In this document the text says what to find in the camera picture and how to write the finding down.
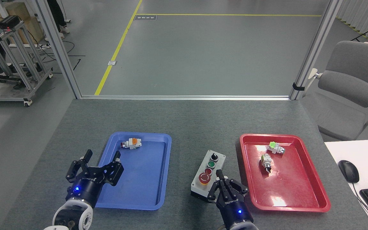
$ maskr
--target black selector switch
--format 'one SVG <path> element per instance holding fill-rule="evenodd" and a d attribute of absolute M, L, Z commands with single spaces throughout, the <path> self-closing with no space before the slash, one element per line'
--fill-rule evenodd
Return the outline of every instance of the black selector switch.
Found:
<path fill-rule="evenodd" d="M 218 161 L 218 156 L 217 156 L 215 153 L 213 153 L 213 154 L 211 155 L 211 160 L 212 160 L 213 162 L 217 162 L 217 161 Z"/>

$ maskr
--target person's leg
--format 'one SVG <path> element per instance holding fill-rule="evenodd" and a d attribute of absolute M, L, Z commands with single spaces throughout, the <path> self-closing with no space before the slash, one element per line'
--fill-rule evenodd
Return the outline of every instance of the person's leg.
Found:
<path fill-rule="evenodd" d="M 55 24 L 57 25 L 57 30 L 60 32 L 60 26 L 66 26 L 65 19 L 63 17 L 62 10 L 57 2 L 57 0 L 47 0 L 49 8 L 52 12 L 52 16 L 55 20 Z"/>

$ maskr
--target metal rack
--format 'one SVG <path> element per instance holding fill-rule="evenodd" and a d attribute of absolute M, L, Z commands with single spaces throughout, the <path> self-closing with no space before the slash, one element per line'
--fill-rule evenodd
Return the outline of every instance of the metal rack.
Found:
<path fill-rule="evenodd" d="M 2 54 L 0 54 L 0 66 L 6 76 L 14 76 L 12 80 L 6 80 L 6 82 L 9 81 L 22 81 L 24 83 L 25 87 L 20 89 L 14 89 L 12 84 L 9 83 L 0 83 L 0 101 L 23 101 L 25 106 L 30 106 L 32 103 L 32 96 L 35 95 L 35 92 L 39 89 L 39 87 L 42 85 L 42 83 L 46 79 L 50 79 L 53 77 L 51 70 L 47 69 L 41 57 L 38 54 L 37 49 L 35 46 L 30 45 L 31 50 L 26 50 L 24 44 L 22 43 L 22 40 L 19 36 L 19 32 L 22 31 L 25 35 L 26 40 L 29 44 L 33 44 L 33 40 L 28 32 L 28 30 L 25 27 L 25 24 L 23 21 L 21 21 L 18 25 L 16 25 L 14 28 L 12 28 L 11 31 L 6 31 L 4 33 L 0 34 L 0 44 L 4 48 L 4 51 L 8 55 L 8 57 L 11 59 L 12 64 L 14 65 L 17 73 L 15 76 L 12 73 L 12 70 L 10 67 L 6 64 L 5 58 Z M 22 67 L 23 64 L 20 64 L 16 57 L 13 55 L 8 40 L 12 38 L 15 44 L 17 45 L 17 49 L 20 53 L 20 56 L 22 57 L 25 66 L 29 69 L 29 72 L 31 73 L 30 76 L 27 76 Z"/>

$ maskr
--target blue tray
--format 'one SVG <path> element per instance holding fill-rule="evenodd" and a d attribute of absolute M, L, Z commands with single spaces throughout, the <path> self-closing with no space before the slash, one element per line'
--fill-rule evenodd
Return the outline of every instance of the blue tray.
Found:
<path fill-rule="evenodd" d="M 123 149 L 120 143 L 140 138 L 142 146 Z M 96 208 L 157 210 L 165 198 L 171 137 L 167 134 L 116 132 L 100 159 L 99 167 L 108 164 L 119 150 L 124 172 L 116 186 L 105 184 Z"/>

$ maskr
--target green push button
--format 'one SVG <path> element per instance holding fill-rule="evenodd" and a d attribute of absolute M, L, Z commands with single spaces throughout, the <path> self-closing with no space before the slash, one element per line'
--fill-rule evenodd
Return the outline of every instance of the green push button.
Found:
<path fill-rule="evenodd" d="M 214 169 L 215 168 L 215 162 L 213 162 L 212 160 L 210 160 L 207 164 L 207 166 L 210 168 L 210 169 Z"/>

